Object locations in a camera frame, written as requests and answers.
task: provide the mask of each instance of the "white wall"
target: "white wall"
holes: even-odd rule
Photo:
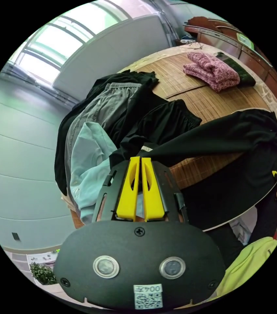
[[[157,15],[124,21],[103,31],[71,56],[53,86],[82,100],[97,79],[166,48],[169,44]]]
[[[170,10],[175,15],[176,19],[179,21],[180,27],[178,29],[179,35],[189,35],[184,32],[184,23],[193,18],[194,16],[204,16],[210,19],[223,20],[222,17],[204,9],[194,4],[190,4],[184,1],[172,1],[164,0],[167,5],[170,6]]]
[[[58,127],[67,112],[0,79],[0,245],[7,250],[48,251],[74,230],[54,175]]]

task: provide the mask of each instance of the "yellow-green shirt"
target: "yellow-green shirt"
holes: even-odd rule
[[[249,280],[265,263],[276,246],[277,240],[269,236],[247,245],[227,268],[224,278],[216,290],[217,298]]]

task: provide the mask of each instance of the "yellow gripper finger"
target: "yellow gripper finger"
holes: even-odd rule
[[[140,157],[131,157],[117,207],[117,217],[135,221]]]
[[[145,221],[161,219],[165,215],[165,210],[151,159],[142,158],[141,166]]]

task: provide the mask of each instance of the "potted plant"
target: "potted plant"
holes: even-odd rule
[[[43,286],[54,285],[57,283],[53,270],[50,267],[32,263],[30,269],[33,277]]]

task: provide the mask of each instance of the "black clothing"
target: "black clothing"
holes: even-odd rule
[[[181,99],[167,101],[142,86],[128,110],[106,132],[118,148],[110,167],[136,156],[145,142],[161,145],[197,127],[202,119],[192,114]]]
[[[261,109],[235,112],[207,122],[142,157],[167,167],[196,156],[244,152],[208,178],[182,189],[192,225],[209,230],[240,216],[274,187],[277,119]]]
[[[256,204],[257,220],[247,245],[267,236],[273,237],[277,230],[277,188],[274,187],[260,202]],[[227,223],[206,232],[219,247],[226,268],[239,256],[245,247],[235,236]]]
[[[155,72],[130,72],[130,70],[122,73],[112,74],[96,80],[94,86],[88,93],[87,97],[75,105],[72,110],[64,117],[60,123],[58,130],[58,139],[55,155],[55,180],[60,191],[67,195],[67,180],[64,165],[64,152],[66,137],[69,127],[74,119],[86,108],[86,106],[102,93],[109,83],[140,83],[143,86],[153,88],[158,83]]]

